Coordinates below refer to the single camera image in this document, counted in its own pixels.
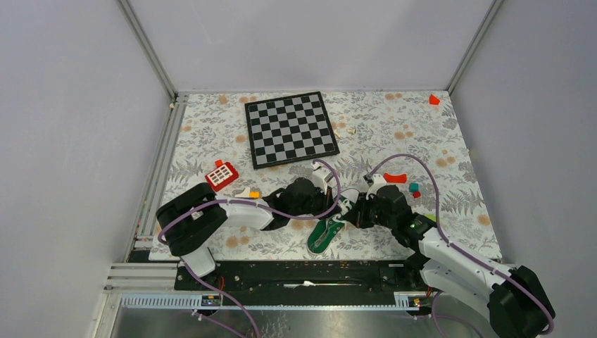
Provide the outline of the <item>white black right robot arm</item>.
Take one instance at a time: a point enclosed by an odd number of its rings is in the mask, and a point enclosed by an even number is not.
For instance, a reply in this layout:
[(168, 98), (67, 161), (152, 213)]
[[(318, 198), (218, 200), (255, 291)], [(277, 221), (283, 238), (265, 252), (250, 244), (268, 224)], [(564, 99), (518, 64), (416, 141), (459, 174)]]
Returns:
[(555, 310), (535, 272), (512, 268), (440, 233), (435, 220), (416, 213), (394, 185), (373, 194), (349, 192), (341, 198), (344, 219), (356, 227), (389, 229), (413, 250), (403, 272), (408, 287), (426, 285), (446, 292), (486, 318), (499, 337), (537, 337), (553, 327)]

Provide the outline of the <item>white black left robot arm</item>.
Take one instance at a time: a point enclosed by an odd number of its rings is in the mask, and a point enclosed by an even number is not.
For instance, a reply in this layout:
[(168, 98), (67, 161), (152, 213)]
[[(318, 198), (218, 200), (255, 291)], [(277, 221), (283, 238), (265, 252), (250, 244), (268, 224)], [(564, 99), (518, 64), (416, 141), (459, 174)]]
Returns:
[(317, 220), (340, 210), (340, 193), (300, 177), (262, 199), (220, 199), (200, 183), (156, 212), (161, 226), (158, 241), (189, 268), (201, 289), (218, 282), (218, 271), (207, 241), (222, 226), (278, 230), (291, 220)]

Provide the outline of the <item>green canvas sneaker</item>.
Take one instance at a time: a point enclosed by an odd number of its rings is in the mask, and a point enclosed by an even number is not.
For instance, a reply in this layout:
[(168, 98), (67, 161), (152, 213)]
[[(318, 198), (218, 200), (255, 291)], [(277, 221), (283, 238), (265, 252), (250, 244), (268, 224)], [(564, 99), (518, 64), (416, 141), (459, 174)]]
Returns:
[(356, 188), (347, 188), (341, 192), (339, 212), (319, 220), (307, 238), (309, 252), (322, 254), (329, 247), (332, 240), (346, 225), (346, 215), (354, 207), (358, 195), (359, 191)]

